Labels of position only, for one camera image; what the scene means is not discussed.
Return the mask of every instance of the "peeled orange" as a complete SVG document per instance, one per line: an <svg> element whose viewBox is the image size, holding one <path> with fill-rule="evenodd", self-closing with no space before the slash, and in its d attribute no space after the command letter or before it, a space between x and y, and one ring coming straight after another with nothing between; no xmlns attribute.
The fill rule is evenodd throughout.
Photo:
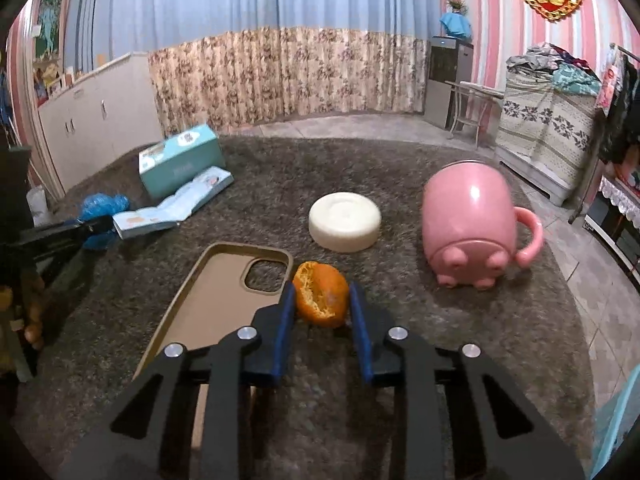
<svg viewBox="0 0 640 480"><path fill-rule="evenodd" d="M349 285L331 265L304 262L293 278L300 317L327 328L344 324L349 307Z"/></svg>

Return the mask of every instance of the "pig-shaped mug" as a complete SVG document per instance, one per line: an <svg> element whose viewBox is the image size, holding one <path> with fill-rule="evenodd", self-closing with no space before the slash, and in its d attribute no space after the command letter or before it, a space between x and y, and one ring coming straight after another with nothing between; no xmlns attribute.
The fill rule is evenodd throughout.
<svg viewBox="0 0 640 480"><path fill-rule="evenodd" d="M531 243L519 251L516 222L533 235ZM513 206L505 179L487 164L454 162L424 186L422 244L440 285L491 288L512 259L520 267L529 267L543 242L538 217Z"/></svg>

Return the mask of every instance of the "cabinet door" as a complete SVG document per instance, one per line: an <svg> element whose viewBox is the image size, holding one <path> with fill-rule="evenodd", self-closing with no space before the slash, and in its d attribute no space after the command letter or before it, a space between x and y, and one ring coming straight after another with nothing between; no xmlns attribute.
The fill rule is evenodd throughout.
<svg viewBox="0 0 640 480"><path fill-rule="evenodd" d="M99 78L89 78L72 89L69 125L76 140L77 155L81 159L82 178L91 176L115 159L113 143L101 120L97 101Z"/></svg>
<svg viewBox="0 0 640 480"><path fill-rule="evenodd" d="M95 79L100 116L116 158L163 139L145 57L132 56Z"/></svg>
<svg viewBox="0 0 640 480"><path fill-rule="evenodd" d="M51 160L56 168L63 189L67 192L77 184L76 147L68 120L66 95L51 100L39 108L40 121L44 131Z"/></svg>

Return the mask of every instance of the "round soap bar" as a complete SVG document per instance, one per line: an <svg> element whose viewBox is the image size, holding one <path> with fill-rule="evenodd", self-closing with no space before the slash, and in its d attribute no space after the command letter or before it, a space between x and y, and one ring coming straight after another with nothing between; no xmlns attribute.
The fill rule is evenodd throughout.
<svg viewBox="0 0 640 480"><path fill-rule="evenodd" d="M330 251L354 253L371 247L380 232L380 209L365 196L331 193L309 211L309 233Z"/></svg>

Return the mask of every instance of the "quilted blanket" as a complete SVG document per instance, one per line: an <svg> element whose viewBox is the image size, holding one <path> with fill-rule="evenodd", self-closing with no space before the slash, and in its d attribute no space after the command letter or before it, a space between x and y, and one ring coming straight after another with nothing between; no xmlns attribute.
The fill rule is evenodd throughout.
<svg viewBox="0 0 640 480"><path fill-rule="evenodd" d="M577 186L593 139L594 104L595 97L555 90L546 73L508 73L496 143Z"/></svg>

